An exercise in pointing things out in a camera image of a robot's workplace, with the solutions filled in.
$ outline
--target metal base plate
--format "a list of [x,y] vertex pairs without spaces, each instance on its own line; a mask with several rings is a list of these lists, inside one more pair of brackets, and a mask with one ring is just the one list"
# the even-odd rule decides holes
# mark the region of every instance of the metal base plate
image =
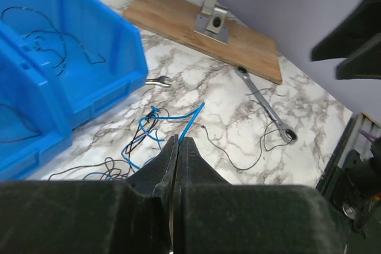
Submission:
[[227,44],[229,41],[229,28],[223,26],[219,34],[215,34],[207,30],[209,24],[209,18],[201,14],[197,15],[195,32],[198,32],[204,36],[210,37],[216,41],[221,42],[222,44]]

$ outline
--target wall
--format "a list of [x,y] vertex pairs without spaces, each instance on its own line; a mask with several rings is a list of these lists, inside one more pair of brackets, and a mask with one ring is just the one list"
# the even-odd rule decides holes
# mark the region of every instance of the wall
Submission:
[[339,60],[309,59],[311,48],[361,0],[219,1],[249,27],[274,37],[281,53],[349,109],[365,111],[381,122],[381,80],[337,81],[334,71]]

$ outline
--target blue plastic bin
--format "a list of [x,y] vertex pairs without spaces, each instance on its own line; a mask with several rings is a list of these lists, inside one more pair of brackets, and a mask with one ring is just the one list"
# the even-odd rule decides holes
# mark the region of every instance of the blue plastic bin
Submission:
[[145,84],[139,30],[98,0],[0,0],[0,13],[0,36],[48,79],[72,128]]
[[0,180],[27,177],[72,142],[49,83],[0,40]]

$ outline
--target white marble surface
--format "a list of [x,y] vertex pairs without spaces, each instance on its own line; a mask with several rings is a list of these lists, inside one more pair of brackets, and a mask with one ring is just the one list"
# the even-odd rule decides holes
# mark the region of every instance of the white marble surface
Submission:
[[[133,0],[102,1],[121,14]],[[189,1],[201,5],[203,0]],[[270,119],[254,96],[247,95],[249,90],[234,68],[146,30],[141,30],[141,35],[149,77],[169,76],[173,79],[173,87],[143,87],[117,107],[77,129],[73,146],[32,178],[46,179],[67,168],[102,163],[108,156],[121,159],[121,150],[132,139],[138,120],[150,111],[151,105],[165,107],[171,115],[183,115],[205,102],[196,122],[208,128],[214,143],[224,148],[240,168],[257,160],[260,154],[258,141]],[[279,59],[282,85],[253,75],[251,78],[259,89],[272,88],[263,94],[279,116],[296,130],[299,140],[294,145],[264,152],[254,168],[242,172],[236,171],[225,154],[207,141],[205,131],[199,125],[193,125],[188,133],[195,139],[202,157],[233,184],[304,184],[314,187],[351,116],[347,108],[285,57],[280,55]],[[162,121],[158,135],[168,139],[173,134],[180,134],[186,124],[186,120]],[[268,148],[279,143],[283,142],[278,132],[266,137]],[[145,140],[133,152],[132,161],[141,166],[158,152],[153,140]],[[126,164],[119,163],[118,166],[127,170]],[[104,166],[83,169],[53,179],[81,179],[91,171],[105,170]]]

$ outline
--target combination wrench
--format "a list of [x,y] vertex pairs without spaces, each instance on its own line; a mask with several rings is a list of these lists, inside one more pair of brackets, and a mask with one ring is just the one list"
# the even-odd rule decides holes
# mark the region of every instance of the combination wrench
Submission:
[[280,119],[275,110],[271,107],[270,104],[268,104],[267,100],[263,97],[255,84],[251,81],[250,75],[248,74],[246,68],[238,67],[236,68],[236,73],[250,88],[251,92],[257,98],[260,105],[262,105],[262,107],[265,109],[270,119],[274,121],[275,125],[279,129],[279,133],[282,139],[287,144],[295,143],[298,140],[298,136],[286,123]]

